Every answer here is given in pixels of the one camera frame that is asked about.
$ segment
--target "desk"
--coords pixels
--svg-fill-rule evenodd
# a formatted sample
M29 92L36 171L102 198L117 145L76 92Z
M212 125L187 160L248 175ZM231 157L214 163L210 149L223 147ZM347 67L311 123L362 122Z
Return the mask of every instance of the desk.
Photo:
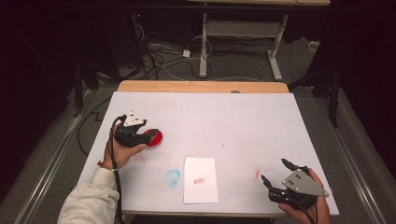
M257 93L260 91L276 93ZM91 179L96 163L102 159L114 118L131 109L148 120L141 132L159 128L164 139L159 148L133 156L120 170L125 213L284 216L277 204L269 201L268 190L258 177L265 174L274 186L282 188L281 180L290 174L282 158L312 167L331 193L294 97L282 83L122 82L112 97L79 183ZM218 203L183 203L186 156L215 158ZM170 171L180 173L178 184L166 182ZM332 195L328 203L331 214L337 215Z
M189 0L193 2L208 3L236 3L236 4L256 4L256 5L303 5L328 6L330 0ZM273 75L276 81L282 80L279 66L276 62L276 53L282 40L283 32L286 28L289 15L283 15L280 22L257 22L257 21L209 21L207 13L204 13L203 31L202 31L202 53L200 62L200 77L206 77L207 65L207 36L208 35L233 35L233 36L255 36L255 37L274 37L274 48L267 51L269 64L271 65Z

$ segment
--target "wooden table edge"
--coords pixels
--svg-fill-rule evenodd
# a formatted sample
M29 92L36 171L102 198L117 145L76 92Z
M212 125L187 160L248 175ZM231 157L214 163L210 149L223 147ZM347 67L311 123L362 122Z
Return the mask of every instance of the wooden table edge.
M154 81L125 80L118 91L213 92L213 93L289 93L283 82Z

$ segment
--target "left hand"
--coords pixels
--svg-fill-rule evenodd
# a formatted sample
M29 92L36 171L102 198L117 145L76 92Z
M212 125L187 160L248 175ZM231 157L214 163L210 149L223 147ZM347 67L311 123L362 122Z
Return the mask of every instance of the left hand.
M109 153L109 149L107 149L108 147L110 147L110 144L106 144L103 165L112 169L113 163L110 158L110 155L108 154ZM146 147L147 147L146 144L140 144L135 147L123 147L113 137L114 157L115 157L115 161L117 162L118 169L122 168L129 161L129 159L131 159L133 155L143 151Z

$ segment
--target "white cable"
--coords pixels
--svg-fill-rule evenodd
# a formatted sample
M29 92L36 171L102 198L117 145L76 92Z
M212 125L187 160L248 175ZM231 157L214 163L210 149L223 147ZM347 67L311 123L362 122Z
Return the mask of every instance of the white cable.
M166 68L162 67L160 65L161 69L163 69L163 71L165 71L167 74L169 74L169 76L173 77L174 79L180 80L180 81L188 81L187 79L183 79L183 78L179 78L179 77L175 77L174 75L172 75L170 72L168 72L168 70L166 70Z
M162 48L166 48L166 49L171 49L172 51L165 51L166 53L175 53L175 54L178 54L178 55L181 55L181 53L179 53L179 52L177 52L175 49L172 49L172 48L170 48L170 47L168 47L168 46L165 46L165 45L160 45L160 44L149 44L149 45L154 45L154 46L161 46Z
M198 35L198 36L196 36L195 38L193 38L193 39L191 40L191 43L192 43L192 41L194 41L194 40L196 40L196 39L198 39L198 38L203 39L204 41L206 41L206 42L209 44L209 53L206 55L206 57L209 56L210 53L212 52L212 45L210 44L209 40L207 40L206 38L203 38L203 37L201 37L201 36Z

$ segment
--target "wire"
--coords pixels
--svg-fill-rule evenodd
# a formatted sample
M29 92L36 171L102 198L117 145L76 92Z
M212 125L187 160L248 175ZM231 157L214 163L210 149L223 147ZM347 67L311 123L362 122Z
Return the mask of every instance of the wire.
M304 214L306 215L306 217L308 217L309 221L310 221L312 224L315 224L314 219L311 217L311 215L309 215L309 213L306 211L306 209L303 208L303 207L301 206L301 204L300 204L299 202L297 202L293 197L290 197L290 200L291 200L294 204L296 204L296 205L301 209L301 211L304 212Z
M139 33L137 34L137 39L141 39L140 40L140 44L138 45L139 47L143 44L143 40L145 39L145 30L143 29L143 27L141 26L141 25L139 25L139 24L135 24L135 26L137 26L138 28L139 28Z
M222 81L222 80L227 80L227 79L234 79L234 78L242 78L242 79L249 79L249 80L254 80L257 82L262 82L261 80L258 80L253 77L224 77L224 78L218 78L218 79L213 79L212 81Z
M207 53L207 55L206 55L206 57L207 56L209 56L210 55L210 53L212 52L212 45L210 44L210 42L209 42L209 40L207 40L206 38L203 38L202 36L196 36L195 38L193 38L192 40L191 40L191 42L190 43L192 43L192 41L194 41L194 40L196 40L196 39L199 39L199 38L201 38L201 39L203 39L204 41L206 41L208 44L209 44L209 53Z
M148 45L161 46L161 49L162 49L162 48L166 48L166 49L172 50L171 52L164 52L164 51L162 51L162 53L174 53L174 54L181 55L181 53L179 53L179 52L177 52L176 50L174 50L174 49L172 49L172 48L170 48L170 47L167 47L167 46L165 46L165 45L159 45L159 44L148 44Z
M315 214L317 214L317 224L318 224L318 207L317 207L317 200L314 199L314 197L311 196L311 199L315 202L314 206L315 206Z
M94 108L94 109L91 111L91 113L90 113L89 115L87 115L87 116L84 118L84 120L81 122L81 124L80 124L79 127L78 127L78 132L77 132L77 142L78 142L78 146L79 146L79 149L81 150L81 152L82 152L85 156L87 156L87 157L88 157L88 153L87 153L87 152L84 150L84 148L82 147L81 140L80 140L80 136L79 136L79 134L80 134L80 132L81 132L82 125L84 125L84 123L85 123L85 121L87 120L87 118L88 118L90 115L93 114L93 111L95 111L97 108L99 108L99 106L103 105L105 102L109 101L110 99L111 99L111 97L105 99L105 100L104 100L102 103L100 103L96 108Z
M111 125L110 128L110 135L107 140L106 148L107 152L111 158L112 164L113 164L113 173L116 178L116 185L117 185L117 191L119 192L119 200L117 201L117 217L119 219L119 223L123 224L124 221L122 220L122 192L121 192L121 182L120 182L120 174L119 174L119 169L117 167L117 162L115 160L115 155L114 155L114 143L113 143L113 137L114 137L114 127L116 126L116 123L121 120L122 117L117 117L114 121L113 124Z
M163 71L165 71L167 74L169 74L169 76L173 77L174 79L180 80L180 81L188 81L187 79L183 79L183 78L179 78L179 77L175 77L174 75L172 75L168 70L166 70L166 68L162 67Z

